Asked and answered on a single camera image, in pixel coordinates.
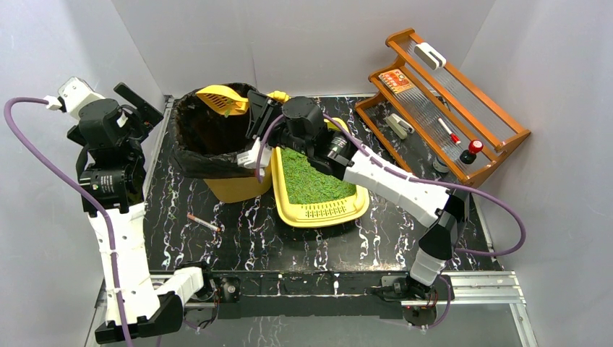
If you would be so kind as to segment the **black trash bag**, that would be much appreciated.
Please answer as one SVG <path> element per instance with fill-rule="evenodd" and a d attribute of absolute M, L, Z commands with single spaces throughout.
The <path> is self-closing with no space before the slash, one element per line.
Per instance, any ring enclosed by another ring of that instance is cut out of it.
<path fill-rule="evenodd" d="M 239 166 L 236 159 L 253 145 L 246 137 L 250 113 L 220 115 L 197 96 L 199 90 L 185 94 L 171 110 L 173 168 L 191 179 L 253 177 L 254 169 Z"/>

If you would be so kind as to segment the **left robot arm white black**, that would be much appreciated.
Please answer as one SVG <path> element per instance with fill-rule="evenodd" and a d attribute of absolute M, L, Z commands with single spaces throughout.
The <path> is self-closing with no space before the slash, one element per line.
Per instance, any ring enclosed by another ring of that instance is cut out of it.
<path fill-rule="evenodd" d="M 77 77 L 59 88 L 66 112 L 77 120 L 67 137 L 82 148 L 75 168 L 103 264 L 107 309 L 95 330 L 99 344 L 175 333 L 185 304 L 205 288 L 200 263 L 175 271 L 159 286 L 152 281 L 143 231 L 142 142 L 163 114 L 124 83 L 114 92 L 116 98 L 106 98 Z"/>

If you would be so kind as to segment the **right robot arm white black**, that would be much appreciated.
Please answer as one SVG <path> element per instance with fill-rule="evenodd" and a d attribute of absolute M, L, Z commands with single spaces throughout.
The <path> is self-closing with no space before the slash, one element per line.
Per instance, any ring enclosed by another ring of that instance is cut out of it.
<path fill-rule="evenodd" d="M 270 163 L 276 147 L 288 147 L 304 155 L 321 174 L 368 189 L 402 208 L 426 227 L 411 280 L 432 286 L 453 255 L 454 237 L 460 233 L 464 199 L 440 181 L 421 183 L 413 174 L 381 158 L 333 120 L 308 97 L 280 102 L 256 91 L 247 93 L 251 147 L 239 153 L 239 166 L 252 169 L 258 179 Z"/>

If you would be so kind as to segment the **orange litter scoop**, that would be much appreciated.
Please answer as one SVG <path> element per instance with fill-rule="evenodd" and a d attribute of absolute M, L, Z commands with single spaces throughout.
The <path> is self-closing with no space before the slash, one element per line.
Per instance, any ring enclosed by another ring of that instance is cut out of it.
<path fill-rule="evenodd" d="M 221 116 L 241 116 L 249 109 L 248 98 L 225 85 L 209 85 L 198 90 L 195 95 Z"/>

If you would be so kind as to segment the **yellow trash bin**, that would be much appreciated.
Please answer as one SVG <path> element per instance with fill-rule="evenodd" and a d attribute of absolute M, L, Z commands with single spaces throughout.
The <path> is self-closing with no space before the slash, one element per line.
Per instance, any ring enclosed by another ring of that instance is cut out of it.
<path fill-rule="evenodd" d="M 265 168 L 262 181 L 259 181 L 254 169 L 222 160 L 204 164 L 203 180 L 218 200 L 224 203 L 250 200 L 266 193 L 272 186 L 270 166 Z"/>

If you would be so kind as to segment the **yellow litter box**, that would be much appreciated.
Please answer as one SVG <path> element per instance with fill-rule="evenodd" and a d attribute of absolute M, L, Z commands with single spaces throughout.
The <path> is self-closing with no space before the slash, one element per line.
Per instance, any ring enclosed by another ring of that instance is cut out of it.
<path fill-rule="evenodd" d="M 369 208 L 369 191 L 356 186 L 356 193 L 350 197 L 329 202 L 295 205 L 288 201 L 283 167 L 280 159 L 281 147 L 274 149 L 270 167 L 275 203 L 280 218 L 296 228 L 322 228 L 356 220 Z"/>

